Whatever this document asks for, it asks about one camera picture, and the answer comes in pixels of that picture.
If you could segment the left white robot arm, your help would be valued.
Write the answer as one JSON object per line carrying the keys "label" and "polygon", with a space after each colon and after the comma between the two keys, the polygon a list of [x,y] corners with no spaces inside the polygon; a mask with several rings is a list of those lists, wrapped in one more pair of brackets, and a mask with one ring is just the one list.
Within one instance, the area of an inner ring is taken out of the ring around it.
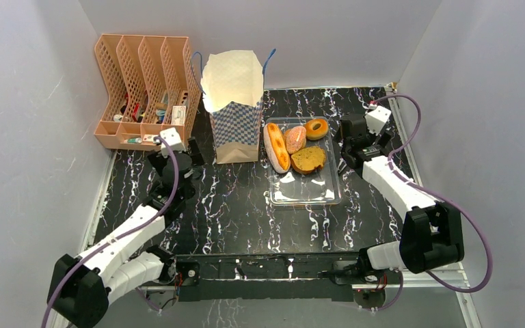
{"label": "left white robot arm", "polygon": [[148,196],[128,219],[104,239],[77,256],[63,255],[53,267],[45,313],[46,327],[51,312],[74,327],[95,327],[109,306],[146,282],[169,284],[177,276],[173,254],[158,245],[134,253],[147,241],[170,227],[196,194],[194,169],[204,164],[195,138],[183,143],[172,130],[153,138],[159,150],[147,158],[158,179]]}

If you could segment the fake long baguette roll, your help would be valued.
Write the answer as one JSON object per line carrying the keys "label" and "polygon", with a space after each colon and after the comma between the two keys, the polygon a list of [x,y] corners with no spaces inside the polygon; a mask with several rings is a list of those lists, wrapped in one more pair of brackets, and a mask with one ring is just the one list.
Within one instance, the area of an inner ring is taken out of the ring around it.
{"label": "fake long baguette roll", "polygon": [[291,158],[286,150],[282,131],[277,124],[267,123],[265,125],[263,141],[272,168],[279,174],[286,173],[291,168]]}

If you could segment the fake crusted bread slice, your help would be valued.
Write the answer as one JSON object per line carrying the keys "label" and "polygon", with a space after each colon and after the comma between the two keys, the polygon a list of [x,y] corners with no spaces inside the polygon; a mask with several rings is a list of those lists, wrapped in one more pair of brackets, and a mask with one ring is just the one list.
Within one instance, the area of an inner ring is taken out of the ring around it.
{"label": "fake crusted bread slice", "polygon": [[322,170],[325,162],[326,153],[318,146],[303,148],[291,155],[292,168],[303,175]]}

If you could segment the orange fake donut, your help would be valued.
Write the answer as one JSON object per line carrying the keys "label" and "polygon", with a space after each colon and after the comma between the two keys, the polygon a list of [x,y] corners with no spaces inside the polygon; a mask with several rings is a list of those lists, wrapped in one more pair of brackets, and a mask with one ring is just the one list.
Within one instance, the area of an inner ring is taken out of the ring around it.
{"label": "orange fake donut", "polygon": [[322,139],[329,132],[329,125],[324,119],[312,119],[304,124],[306,138],[309,140]]}

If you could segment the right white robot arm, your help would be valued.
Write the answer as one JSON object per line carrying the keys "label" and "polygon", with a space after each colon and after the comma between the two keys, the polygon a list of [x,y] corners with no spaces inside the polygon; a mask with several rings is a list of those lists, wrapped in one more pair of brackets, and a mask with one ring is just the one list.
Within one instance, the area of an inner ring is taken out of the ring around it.
{"label": "right white robot arm", "polygon": [[347,166],[378,190],[401,216],[401,238],[361,249],[358,261],[347,269],[374,283],[386,269],[422,273],[463,260],[460,211],[413,187],[386,155],[390,134],[375,134],[364,116],[351,114],[340,119],[336,140],[342,142],[340,153]]}

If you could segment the blue checkered paper bag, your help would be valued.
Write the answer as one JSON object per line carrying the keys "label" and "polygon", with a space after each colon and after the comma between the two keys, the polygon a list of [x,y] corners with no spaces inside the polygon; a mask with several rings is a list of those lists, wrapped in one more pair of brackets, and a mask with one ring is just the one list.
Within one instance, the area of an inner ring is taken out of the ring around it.
{"label": "blue checkered paper bag", "polygon": [[274,53],[261,62],[252,50],[231,50],[200,63],[198,83],[217,164],[258,160],[265,75]]}

